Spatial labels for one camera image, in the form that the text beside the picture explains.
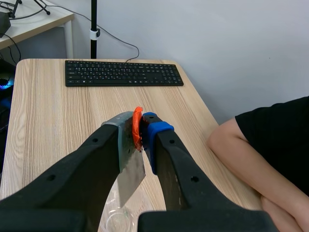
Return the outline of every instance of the person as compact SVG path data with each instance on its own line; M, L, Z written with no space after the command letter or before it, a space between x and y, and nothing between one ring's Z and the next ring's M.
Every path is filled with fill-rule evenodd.
M309 232L309 97L238 115L207 145L261 194L280 232Z

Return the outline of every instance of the wooden table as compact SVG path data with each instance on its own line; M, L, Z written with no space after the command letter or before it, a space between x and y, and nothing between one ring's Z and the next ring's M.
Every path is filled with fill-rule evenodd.
M76 150L102 122L142 106L145 112L155 112L175 127L196 163L229 199L245 208L260 209L255 192L234 177L206 146L218 124L181 66L165 60L134 62L176 64L184 86L65 87L63 59L18 63L0 198L18 191ZM165 209L159 181L145 156L144 163L146 178L126 204L135 217L145 210Z
M16 0L6 1L10 3L16 2ZM48 1L44 0L44 2L47 5L53 5ZM23 0L23 3L18 5L15 15L16 18L20 18L38 12L40 9L33 0ZM5 34L18 43L52 28L64 27L67 58L73 58L72 20L74 14L58 7L47 7L47 10L51 12L50 15L42 11L29 18L11 20L11 27ZM0 8L0 11L8 12L3 8ZM0 50L11 45L13 45L13 42L7 36L0 38Z

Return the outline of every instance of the blue led light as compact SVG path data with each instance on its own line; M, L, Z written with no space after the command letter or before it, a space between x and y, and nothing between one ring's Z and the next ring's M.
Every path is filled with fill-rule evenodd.
M14 80L9 80L9 82L6 85L0 86L0 90L5 90L13 85L14 85Z

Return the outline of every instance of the black cable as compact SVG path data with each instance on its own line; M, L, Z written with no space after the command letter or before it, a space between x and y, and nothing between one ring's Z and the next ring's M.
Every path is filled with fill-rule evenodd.
M20 53L20 50L19 50L17 44L15 43L15 41L14 41L10 36L8 36L8 35L6 35L6 34L2 34L2 33L0 33L0 34L1 34L1 35L5 35L6 37L9 37L10 40L12 40L12 42L14 43L15 47L16 47L17 50L18 50L18 53L19 53L19 61L20 61L20 60L21 60L21 53ZM16 62L15 62L15 60L14 60L14 58L13 58L13 55L12 55L11 48L9 47L9 49L10 49L11 58L12 58L13 62L16 64Z
M9 7L9 2L0 1L0 6L1 6L2 4L6 4L6 7L8 8L7 10L8 10L9 12L12 12L12 9Z
M42 12L43 10L45 10L47 8L47 5L45 2L43 2L43 4L45 5L44 8L40 9L38 12L24 16L24 17L20 17L20 18L10 18L10 20L19 20L19 19L24 19L24 18L30 18L34 15L37 15L38 13Z
M11 47L8 46L8 48L10 49L10 55L11 55L12 61L14 62L15 65L17 65L16 61L13 58Z
M59 8L62 8L62 9L65 9L65 10L67 10L67 11L70 11L70 12L72 12L72 13L74 13L74 14L77 14L77 15L80 15L80 16L82 16L82 17L84 17L85 19L87 19L87 20L89 20L90 22L91 22L91 19L90 18L88 18L88 17L86 17L85 15L83 15L83 14L80 14L80 13L77 13L77 12L74 12L74 11L71 11L71 10L69 10L69 9L67 9L67 8L65 8L65 7L63 7L63 6L53 6L53 5L47 5L43 0L40 0L41 2L43 2L46 6L49 6L49 7L59 7ZM132 47L134 47L134 48L136 48L137 49L137 52L138 52L138 54L137 54L137 56L136 57L133 57L133 58L130 58L130 59L128 59L127 61L126 61L126 63L128 62L128 61L130 61L130 60L132 60L132 59L136 59L137 57L139 57L140 56L140 50L139 50L139 48L138 47L136 47L135 45L133 45L133 44L130 44L130 43L127 43L127 42L125 42L125 41L123 41L123 40L121 40L121 39L119 39L119 38L117 38L116 36L114 36L114 35L112 35L112 34L110 34L106 29L104 29L103 27L101 27L100 25L97 25L99 28L101 28L103 31L105 31L107 34L109 34L110 36L112 36L113 38L115 38L115 39L117 39L117 40L119 40L120 42L123 42L124 44L127 44L127 45L130 45L130 46L132 46Z

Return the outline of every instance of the table leg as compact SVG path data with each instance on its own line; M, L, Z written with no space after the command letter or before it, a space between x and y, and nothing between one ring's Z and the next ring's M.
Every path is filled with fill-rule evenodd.
M72 34L72 21L69 21L64 24L64 35L66 40L66 52L67 58L73 59L73 34Z

